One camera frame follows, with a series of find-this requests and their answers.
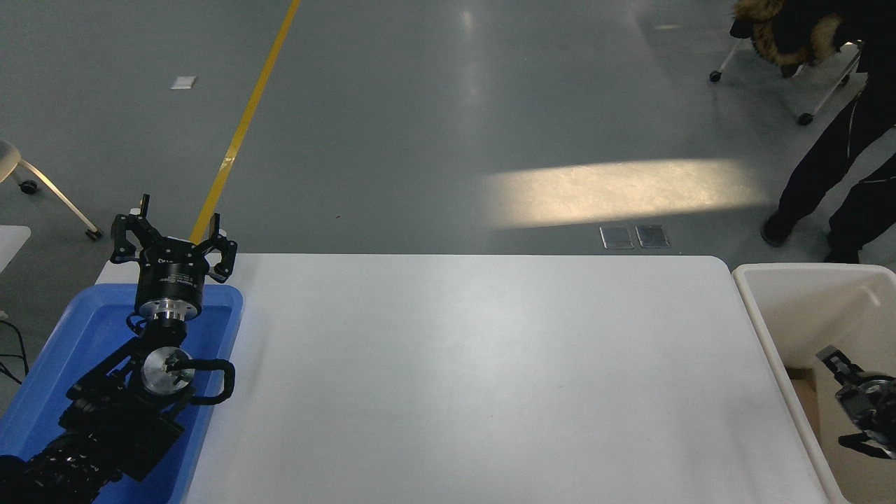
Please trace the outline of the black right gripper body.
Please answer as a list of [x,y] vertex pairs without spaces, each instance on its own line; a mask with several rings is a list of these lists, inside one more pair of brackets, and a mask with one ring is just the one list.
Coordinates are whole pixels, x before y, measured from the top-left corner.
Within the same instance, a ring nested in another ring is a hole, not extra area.
[[894,377],[851,377],[836,393],[836,398],[855,427],[874,436],[893,436]]

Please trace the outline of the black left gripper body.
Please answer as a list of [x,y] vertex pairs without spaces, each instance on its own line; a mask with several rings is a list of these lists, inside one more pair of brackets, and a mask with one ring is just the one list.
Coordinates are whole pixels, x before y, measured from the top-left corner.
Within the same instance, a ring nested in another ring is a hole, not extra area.
[[161,239],[141,245],[136,303],[170,299],[200,305],[210,265],[193,245],[180,239]]

